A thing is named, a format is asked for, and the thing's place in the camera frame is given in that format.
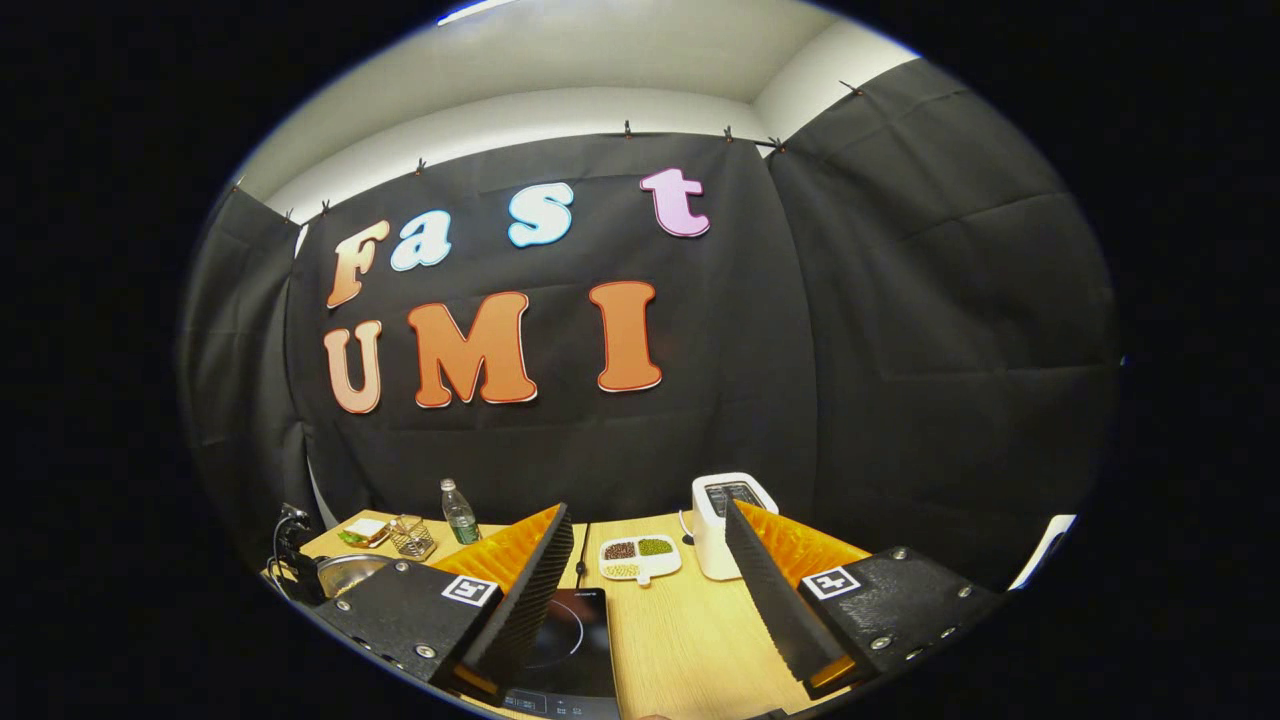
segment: plate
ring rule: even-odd
[[[650,578],[669,575],[682,565],[678,546],[671,536],[635,536],[605,541],[600,543],[598,562],[600,574],[605,578],[620,582],[635,580],[640,587],[648,587]]]

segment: orange letter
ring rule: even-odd
[[[649,283],[605,283],[591,290],[591,302],[604,318],[604,372],[596,384],[605,392],[646,389],[662,382],[649,361],[645,305],[657,292]]]
[[[381,241],[389,232],[390,223],[383,220],[338,243],[334,250],[338,254],[338,272],[334,273],[333,292],[329,293],[330,310],[356,297],[361,286],[356,273],[365,274],[374,264],[374,246],[370,241]]]
[[[378,407],[383,393],[383,380],[378,375],[378,336],[383,334],[383,324],[369,320],[356,325],[356,340],[360,341],[360,360],[365,365],[365,387],[356,391],[351,387],[347,373],[347,341],[351,333],[343,329],[329,331],[324,336],[324,347],[329,351],[329,384],[338,405],[347,413],[364,415]]]
[[[417,404],[444,407],[453,400],[440,379],[442,370],[462,402],[471,402],[481,365],[480,397],[485,401],[527,402],[536,397],[538,386],[525,374],[525,350],[520,338],[520,318],[526,307],[529,299],[521,292],[485,297],[471,323],[471,337],[462,337],[449,309],[439,302],[411,310],[408,324],[417,333],[417,368],[422,377],[422,387],[415,397]]]

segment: induction cooktop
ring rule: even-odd
[[[503,705],[540,717],[621,720],[603,588],[561,588]]]

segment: light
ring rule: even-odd
[[[440,22],[435,23],[435,26],[440,27],[443,24],[452,23],[453,20],[461,20],[462,18],[466,18],[468,15],[474,15],[476,13],[483,13],[485,10],[492,10],[493,8],[497,8],[498,5],[506,5],[507,3],[515,3],[515,1],[516,0],[483,0],[481,3],[476,3],[475,5],[468,5],[468,6],[462,8],[461,10],[458,10],[456,13],[451,13],[451,14],[440,18]]]

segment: black curtain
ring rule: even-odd
[[[298,231],[244,192],[228,192],[205,225],[178,320],[179,402],[196,470],[255,568],[271,553],[282,502],[319,523],[284,365]]]
[[[1089,224],[1016,128],[923,59],[768,167],[812,313],[818,525],[1005,589],[1092,487],[1112,413]]]
[[[698,237],[657,222],[640,181],[667,168],[703,184]],[[572,225],[549,245],[516,247],[508,205],[520,190],[563,182]],[[401,228],[429,210],[451,215],[449,254],[399,272]],[[361,291],[329,310],[335,247],[380,220]],[[599,309],[588,295],[614,281],[655,288],[648,306],[662,382],[639,392],[596,387],[604,369]],[[410,310],[442,302],[468,333],[489,295],[529,297],[524,360],[530,402],[424,409]],[[339,407],[323,337],[366,320],[378,338],[381,396],[369,414]],[[439,480],[454,478],[480,521],[511,523],[566,501],[575,519],[611,520],[689,507],[699,475],[742,470],[782,511],[812,515],[815,454],[813,338],[800,266],[756,149],[685,135],[570,137],[461,158],[383,183],[308,222],[288,306],[289,382],[305,419],[321,497],[342,519],[365,507],[438,516]],[[360,343],[347,346],[364,386]]]

